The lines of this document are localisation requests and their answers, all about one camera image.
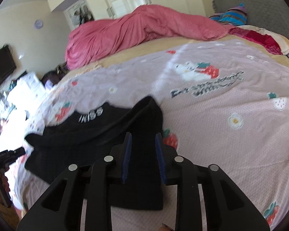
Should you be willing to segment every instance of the red blanket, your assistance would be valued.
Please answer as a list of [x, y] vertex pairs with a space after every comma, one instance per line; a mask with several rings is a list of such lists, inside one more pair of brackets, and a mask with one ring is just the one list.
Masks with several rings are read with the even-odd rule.
[[281, 53], [281, 48], [279, 47], [278, 43], [274, 40], [272, 36], [262, 35], [253, 30], [247, 30], [247, 29], [238, 28], [238, 27], [230, 29], [229, 35], [236, 35], [246, 40], [261, 44], [271, 54], [274, 54], [274, 55], [283, 54]]
[[118, 51], [162, 37], [184, 36], [215, 40], [227, 35], [219, 23], [203, 16], [179, 13], [159, 5], [145, 5], [116, 20], [85, 23], [69, 38], [65, 59], [77, 69]]

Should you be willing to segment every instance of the pillow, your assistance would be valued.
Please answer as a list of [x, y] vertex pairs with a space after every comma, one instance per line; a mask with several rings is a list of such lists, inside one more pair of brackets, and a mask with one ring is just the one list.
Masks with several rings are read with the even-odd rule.
[[228, 9], [226, 13], [220, 15], [218, 22], [221, 24], [232, 24], [234, 26], [245, 25], [247, 22], [247, 13], [244, 4], [240, 3], [239, 6]]
[[252, 26], [252, 25], [239, 26], [238, 28], [242, 28], [242, 29], [246, 29], [246, 30], [252, 30], [252, 31], [255, 31], [261, 35], [271, 36], [277, 42], [279, 47], [281, 48], [281, 52], [283, 53], [283, 55], [289, 54], [289, 39], [288, 38], [286, 38], [280, 34], [266, 30], [264, 28], [259, 28], [259, 27]]
[[248, 11], [247, 24], [289, 39], [289, 7], [284, 0], [213, 0], [213, 8], [215, 13], [223, 13], [241, 2]]
[[209, 19], [212, 19], [212, 20], [218, 22], [218, 20], [220, 19], [220, 17], [221, 17], [222, 14], [223, 14], [223, 13], [216, 13], [216, 14], [210, 16]]

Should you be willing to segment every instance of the black handheld device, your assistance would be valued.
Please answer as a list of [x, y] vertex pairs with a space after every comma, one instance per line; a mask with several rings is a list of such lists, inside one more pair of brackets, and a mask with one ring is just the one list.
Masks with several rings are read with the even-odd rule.
[[[5, 168], [16, 162], [16, 160], [25, 155], [25, 149], [23, 147], [14, 151], [2, 151], [0, 152], [0, 173], [4, 176]], [[9, 208], [12, 205], [11, 197], [8, 192], [5, 191], [2, 180], [0, 179], [0, 197], [5, 207]]]
[[[267, 221], [239, 187], [216, 165], [193, 164], [155, 139], [156, 159], [165, 185], [177, 185], [175, 231], [202, 231], [198, 184], [201, 184], [208, 231], [270, 231]], [[90, 167], [67, 167], [19, 223], [19, 231], [80, 230], [82, 203], [88, 185], [85, 231], [111, 231], [110, 184], [124, 184], [128, 174], [132, 135], [109, 156]]]

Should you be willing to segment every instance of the gray headboard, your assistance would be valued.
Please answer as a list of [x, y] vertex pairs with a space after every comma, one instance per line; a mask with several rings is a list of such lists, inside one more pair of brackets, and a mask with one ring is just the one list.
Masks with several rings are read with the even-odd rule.
[[241, 2], [247, 9], [247, 24], [265, 28], [289, 39], [289, 7], [284, 0], [213, 0], [213, 8], [216, 13], [224, 13]]

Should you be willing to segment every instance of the striped pillow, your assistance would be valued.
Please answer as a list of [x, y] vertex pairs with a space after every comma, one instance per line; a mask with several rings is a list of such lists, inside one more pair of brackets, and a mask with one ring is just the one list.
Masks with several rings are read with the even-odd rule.
[[226, 13], [223, 13], [218, 20], [221, 24], [232, 24], [234, 26], [242, 26], [247, 22], [246, 8], [243, 3], [239, 6], [230, 8]]
[[216, 14], [210, 16], [209, 18], [212, 19], [212, 20], [214, 20], [214, 21], [216, 21], [216, 22], [218, 22], [218, 20], [220, 19], [220, 17], [221, 17], [222, 14], [223, 14], [223, 13], [216, 13]]

